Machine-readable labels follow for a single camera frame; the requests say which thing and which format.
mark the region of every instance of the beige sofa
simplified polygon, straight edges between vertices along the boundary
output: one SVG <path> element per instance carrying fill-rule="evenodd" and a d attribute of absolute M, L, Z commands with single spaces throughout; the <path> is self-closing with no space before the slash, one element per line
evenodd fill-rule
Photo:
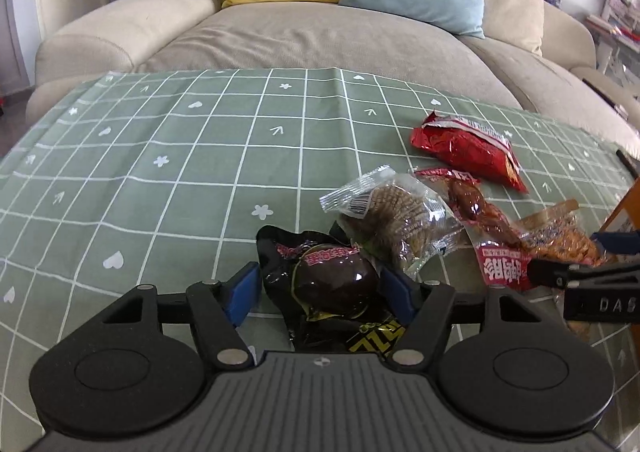
<path fill-rule="evenodd" d="M 338 66 L 539 112 L 640 158 L 638 132 L 581 81 L 597 86 L 601 79 L 591 35 L 546 3 L 541 57 L 491 38 L 457 38 L 411 19 L 334 4 L 266 2 L 220 11 L 221 2 L 119 0 L 65 26 L 38 51 L 28 120 L 110 70 Z"/>

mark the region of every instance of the screw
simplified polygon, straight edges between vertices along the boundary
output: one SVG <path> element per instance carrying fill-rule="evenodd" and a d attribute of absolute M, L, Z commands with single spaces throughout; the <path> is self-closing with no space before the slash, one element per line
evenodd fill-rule
<path fill-rule="evenodd" d="M 216 358 L 226 366 L 240 366 L 249 359 L 249 355 L 242 349 L 223 349 Z"/>
<path fill-rule="evenodd" d="M 416 366 L 424 360 L 424 355 L 415 349 L 400 349 L 391 358 L 401 366 Z"/>

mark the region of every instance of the plastic wrapper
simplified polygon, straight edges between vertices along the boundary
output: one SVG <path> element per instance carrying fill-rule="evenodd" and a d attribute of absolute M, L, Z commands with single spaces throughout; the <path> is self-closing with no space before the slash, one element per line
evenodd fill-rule
<path fill-rule="evenodd" d="M 321 197 L 320 204 L 340 212 L 338 224 L 353 241 L 412 278 L 433 255 L 453 251 L 463 232 L 433 190 L 389 166 Z"/>
<path fill-rule="evenodd" d="M 447 198 L 447 204 L 466 228 L 487 285 L 500 284 L 518 291 L 531 288 L 527 278 L 531 257 L 522 250 L 523 233 L 498 207 L 484 199 L 476 187 L 477 179 L 467 172 L 446 168 L 417 170 L 415 176 Z"/>
<path fill-rule="evenodd" d="M 520 220 L 522 243 L 532 257 L 599 266 L 606 260 L 585 233 L 578 202 L 567 200 Z"/>
<path fill-rule="evenodd" d="M 528 193 L 511 142 L 490 127 L 432 112 L 414 128 L 410 141 L 455 169 Z"/>
<path fill-rule="evenodd" d="M 276 226 L 261 228 L 256 241 L 264 289 L 297 351 L 386 355 L 404 333 L 359 248 L 321 232 Z"/>
<path fill-rule="evenodd" d="M 575 200 L 558 203 L 524 219 L 510 222 L 476 187 L 471 174 L 445 168 L 417 170 L 415 176 L 447 198 L 463 223 L 476 251 L 486 284 L 518 291 L 534 286 L 527 265 L 534 257 L 598 266 L 606 256 L 586 235 Z"/>

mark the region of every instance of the black snack package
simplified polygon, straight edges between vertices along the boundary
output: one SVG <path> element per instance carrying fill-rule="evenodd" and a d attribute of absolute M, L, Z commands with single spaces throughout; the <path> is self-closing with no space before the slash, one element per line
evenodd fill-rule
<path fill-rule="evenodd" d="M 404 333 L 358 248 L 332 236 L 264 226 L 256 235 L 264 289 L 297 351 L 386 355 Z"/>

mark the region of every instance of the grid pattern tablecloth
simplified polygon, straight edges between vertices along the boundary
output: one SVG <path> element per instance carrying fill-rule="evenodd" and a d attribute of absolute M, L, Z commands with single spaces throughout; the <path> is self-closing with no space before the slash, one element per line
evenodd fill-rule
<path fill-rule="evenodd" d="M 615 147 L 529 112 L 479 104 L 399 80 L 325 70 L 109 74 L 56 105 L 0 164 L 0 447 L 40 433 L 28 392 L 36 359 L 140 283 L 160 293 L 225 280 L 256 260 L 265 223 L 326 231 L 318 198 L 380 164 L 441 166 L 408 137 L 428 112 L 455 113 L 509 136 L 530 189 L 484 182 L 511 219 L 576 198 L 596 230 L 632 179 Z M 483 288 L 473 249 L 420 272 L 461 291 Z M 555 316 L 551 292 L 529 292 Z M 165 333 L 190 340 L 188 329 Z M 239 329 L 288 349 L 263 296 Z M 450 344 L 478 332 L 457 326 Z M 626 326 L 594 324 L 594 348 L 616 375 L 599 425 L 622 450 L 640 443 L 640 378 Z"/>

